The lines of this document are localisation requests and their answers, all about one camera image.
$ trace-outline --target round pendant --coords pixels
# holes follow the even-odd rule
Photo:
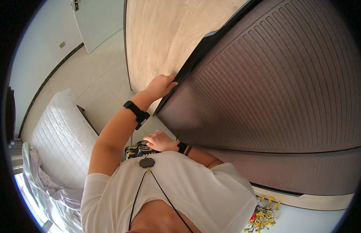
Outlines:
[[[155,165],[155,161],[153,160],[153,158],[146,157],[139,161],[139,165],[142,168],[149,168],[149,167],[153,167],[153,165]]]

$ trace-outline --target smartwatch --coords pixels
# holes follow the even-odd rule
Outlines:
[[[138,123],[135,128],[136,130],[138,130],[146,122],[146,120],[150,118],[150,114],[148,112],[143,112],[130,100],[127,101],[123,106],[127,109],[130,109],[136,115],[136,122]]]
[[[183,154],[184,151],[185,151],[186,148],[187,148],[187,145],[186,145],[185,143],[183,143],[183,142],[179,142],[178,145],[177,145],[177,147],[179,147],[178,152],[181,153],[181,154]]]

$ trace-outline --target floor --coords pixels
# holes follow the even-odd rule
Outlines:
[[[90,54],[82,47],[62,64],[30,109],[21,133],[23,142],[30,142],[34,128],[52,97],[68,88],[72,89],[77,105],[85,109],[87,118],[100,133],[122,105],[134,96],[128,81],[123,30],[105,40]],[[133,143],[156,129],[175,139],[157,117],[150,117],[139,130],[134,131]]]

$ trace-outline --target right hand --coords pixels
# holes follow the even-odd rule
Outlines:
[[[147,146],[150,148],[164,152],[164,151],[177,151],[179,150],[178,141],[171,140],[164,132],[161,130],[156,130],[156,133],[151,133],[148,136],[145,136],[143,140],[148,141]]]
[[[170,90],[178,85],[178,82],[173,82],[175,75],[159,75],[152,79],[150,84],[144,89],[148,98],[153,102],[169,94]]]

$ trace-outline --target wall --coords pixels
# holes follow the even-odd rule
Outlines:
[[[345,211],[317,211],[281,205],[275,213],[278,217],[275,226],[268,226],[270,230],[262,230],[262,233],[330,233]]]
[[[25,32],[12,66],[10,86],[15,91],[15,136],[43,81],[81,43],[71,0],[47,0]]]

